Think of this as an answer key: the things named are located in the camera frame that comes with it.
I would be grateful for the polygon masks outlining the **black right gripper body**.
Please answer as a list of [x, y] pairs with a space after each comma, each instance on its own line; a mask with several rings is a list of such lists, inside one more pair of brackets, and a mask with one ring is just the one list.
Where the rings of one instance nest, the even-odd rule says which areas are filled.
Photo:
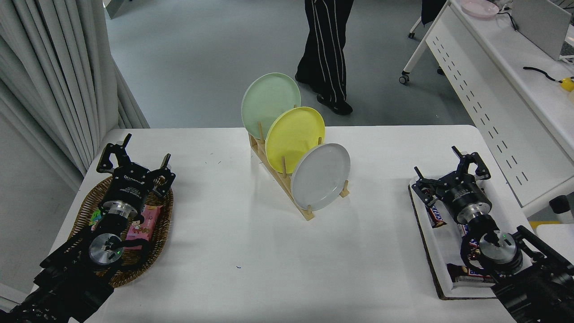
[[492, 203], [476, 184], [474, 176], [451, 173], [444, 178], [448, 185], [442, 202], [452, 217], [477, 217], [490, 213]]

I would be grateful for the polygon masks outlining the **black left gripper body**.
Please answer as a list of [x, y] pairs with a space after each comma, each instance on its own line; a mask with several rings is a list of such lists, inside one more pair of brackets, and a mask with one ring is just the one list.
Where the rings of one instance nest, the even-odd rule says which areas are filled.
[[122, 202], [142, 211], [154, 186], [150, 171], [139, 164], [117, 167], [107, 190], [107, 202]]

